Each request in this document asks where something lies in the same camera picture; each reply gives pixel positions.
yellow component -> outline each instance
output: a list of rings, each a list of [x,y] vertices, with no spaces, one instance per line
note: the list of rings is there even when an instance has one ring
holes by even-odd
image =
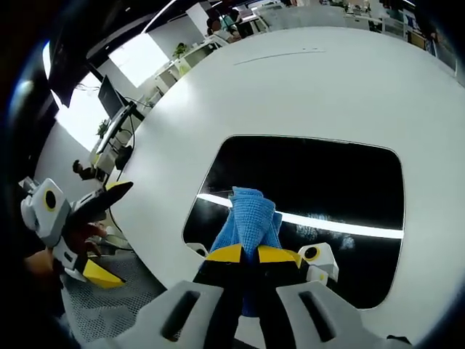
[[[93,260],[87,260],[82,275],[103,289],[112,289],[124,285],[121,278],[105,270]]]
[[[302,263],[302,256],[297,252],[291,251],[290,249],[285,249],[284,251],[288,252],[295,259],[297,267],[300,268]]]
[[[242,252],[242,245],[236,244],[221,249],[217,249],[209,254],[206,260],[213,260],[216,262],[240,262],[240,253]]]
[[[124,184],[124,183],[128,183],[128,180],[126,180],[124,182],[113,182],[113,183],[107,184],[105,186],[105,189],[106,189],[106,191],[109,191],[111,188],[116,187],[117,185]]]
[[[50,207],[50,206],[48,205],[48,203],[47,203],[47,200],[46,200],[46,197],[47,197],[47,193],[48,193],[48,192],[52,193],[52,195],[55,196],[55,194],[53,193],[53,191],[51,191],[51,190],[46,190],[45,193],[44,193],[44,206],[45,206],[45,208],[46,208],[47,211],[53,212],[53,211],[55,210],[55,208],[54,208],[54,207]]]
[[[296,261],[292,254],[288,253],[288,250],[286,249],[277,249],[275,247],[260,245],[258,250],[260,263]]]
[[[307,262],[312,262],[313,260],[316,260],[319,256],[320,256],[320,249],[316,246],[314,246],[316,249],[317,249],[317,254],[315,256],[313,256],[312,258],[305,258],[304,259],[307,261]]]

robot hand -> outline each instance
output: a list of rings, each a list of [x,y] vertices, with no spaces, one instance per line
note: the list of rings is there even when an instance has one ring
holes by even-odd
[[[40,186],[28,183],[29,196],[21,202],[24,223],[52,250],[63,271],[104,288],[122,285],[123,280],[87,258],[85,241],[92,235],[105,235],[88,223],[103,219],[105,210],[121,199],[133,183],[116,183],[72,203],[50,179]]]

blue towel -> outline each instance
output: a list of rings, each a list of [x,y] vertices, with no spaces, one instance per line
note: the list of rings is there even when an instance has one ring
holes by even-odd
[[[241,244],[246,259],[252,262],[259,245],[281,248],[278,239],[282,215],[275,212],[275,204],[263,197],[261,191],[232,187],[232,209],[226,223],[215,239],[211,252],[222,247]],[[244,316],[255,316],[248,298],[244,298]]]

potted plant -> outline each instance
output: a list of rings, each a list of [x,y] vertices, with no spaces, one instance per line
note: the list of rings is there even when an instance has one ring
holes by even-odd
[[[108,129],[108,121],[104,120],[99,125],[99,129],[97,131],[97,136],[99,136],[100,139],[102,139],[103,135],[107,132],[107,129]]]
[[[187,45],[182,42],[178,43],[176,49],[174,50],[173,57],[180,59],[184,53],[187,52]]]

round white table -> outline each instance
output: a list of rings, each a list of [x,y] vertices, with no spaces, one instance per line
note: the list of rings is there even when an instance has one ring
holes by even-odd
[[[209,55],[137,129],[121,176],[134,187],[113,207],[166,287],[192,280],[203,261],[182,232],[217,151],[233,135],[343,140],[398,155],[405,238],[389,295],[363,311],[363,321],[382,337],[421,340],[464,277],[465,89],[452,71],[399,39],[346,28],[266,33]]]

